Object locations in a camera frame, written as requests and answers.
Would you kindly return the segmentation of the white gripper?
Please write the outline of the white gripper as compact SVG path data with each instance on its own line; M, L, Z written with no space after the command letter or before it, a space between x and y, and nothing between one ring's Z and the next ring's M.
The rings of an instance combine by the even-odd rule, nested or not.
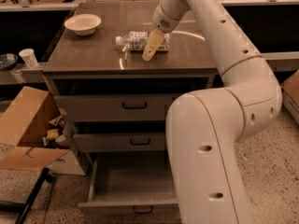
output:
M172 32L190 9L185 0L161 0L152 19L157 29L152 30L144 48L142 59L150 61L164 42L164 34Z

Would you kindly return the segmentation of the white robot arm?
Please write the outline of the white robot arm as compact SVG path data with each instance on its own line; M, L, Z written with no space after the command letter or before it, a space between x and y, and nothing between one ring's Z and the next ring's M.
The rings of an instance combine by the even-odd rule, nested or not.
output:
M166 116L166 144L182 224L253 224L235 143L267 128L282 93L272 69L218 0L161 0L145 60L192 11L223 85L177 98Z

